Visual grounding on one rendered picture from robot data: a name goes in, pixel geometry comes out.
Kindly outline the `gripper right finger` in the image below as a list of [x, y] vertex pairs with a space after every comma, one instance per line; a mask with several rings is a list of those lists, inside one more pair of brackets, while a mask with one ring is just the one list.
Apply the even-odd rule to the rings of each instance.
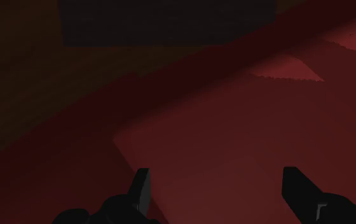
[[325, 193], [297, 167], [284, 167], [282, 197], [301, 224], [356, 224], [356, 205]]

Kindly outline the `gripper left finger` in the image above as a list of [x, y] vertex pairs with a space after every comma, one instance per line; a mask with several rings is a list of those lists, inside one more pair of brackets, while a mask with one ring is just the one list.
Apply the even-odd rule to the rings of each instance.
[[126, 194], [106, 199], [100, 209], [90, 214], [86, 209], [68, 209], [58, 214], [51, 224], [161, 224], [147, 218], [151, 202], [148, 168], [137, 170]]

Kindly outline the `dark robot stand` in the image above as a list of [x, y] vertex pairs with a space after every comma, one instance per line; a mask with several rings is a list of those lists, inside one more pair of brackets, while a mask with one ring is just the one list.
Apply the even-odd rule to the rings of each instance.
[[276, 0], [58, 0], [65, 46], [228, 43], [276, 19]]

